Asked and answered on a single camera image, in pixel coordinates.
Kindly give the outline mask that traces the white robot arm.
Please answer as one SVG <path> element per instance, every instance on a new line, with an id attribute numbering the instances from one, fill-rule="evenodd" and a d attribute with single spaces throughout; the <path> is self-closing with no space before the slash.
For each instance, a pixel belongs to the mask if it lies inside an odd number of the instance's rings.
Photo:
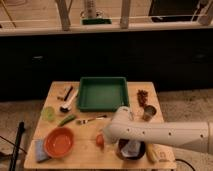
<path id="1" fill-rule="evenodd" d="M 131 109 L 122 106 L 102 131 L 109 144 L 137 140 L 213 155 L 212 122 L 136 122 Z"/>

